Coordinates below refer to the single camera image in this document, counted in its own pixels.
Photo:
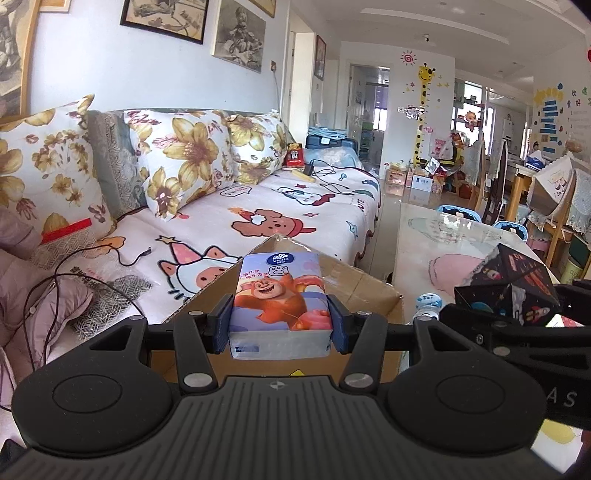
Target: black metal plate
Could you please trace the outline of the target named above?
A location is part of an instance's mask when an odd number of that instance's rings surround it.
[[[71,460],[29,450],[6,480],[397,479],[555,480],[530,450],[495,458],[445,456],[395,430],[378,403],[328,377],[229,377],[185,397],[150,440],[127,452]]]

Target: water bottle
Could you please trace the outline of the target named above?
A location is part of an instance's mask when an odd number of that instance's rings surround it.
[[[417,301],[415,302],[416,311],[413,320],[410,323],[414,323],[415,321],[439,320],[439,312],[442,307],[443,300],[439,295],[436,293],[424,293],[417,298]],[[402,352],[398,373],[403,372],[410,367],[409,357],[410,355],[408,351]]]

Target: floral pillow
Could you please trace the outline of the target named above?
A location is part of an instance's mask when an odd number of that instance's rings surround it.
[[[287,137],[279,114],[232,115],[226,122],[240,183],[257,184],[281,168],[287,154]]]
[[[168,221],[184,205],[234,183],[230,135],[217,111],[124,113],[150,210]]]
[[[95,239],[115,227],[88,140],[94,97],[0,125],[0,205],[40,233],[88,218]]]

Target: glass table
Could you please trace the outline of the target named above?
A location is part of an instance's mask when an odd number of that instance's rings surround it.
[[[400,204],[400,209],[393,282],[403,295],[408,322],[415,312],[415,299],[423,293],[437,293],[444,303],[454,302],[453,287],[499,243],[540,260],[514,233],[408,203]],[[547,420],[532,449],[564,472],[577,459],[581,433]]]

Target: gray pillow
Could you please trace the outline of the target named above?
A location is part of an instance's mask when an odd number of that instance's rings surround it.
[[[88,112],[88,130],[96,173],[111,215],[119,219],[146,206],[138,159],[129,140],[129,127],[116,112]]]

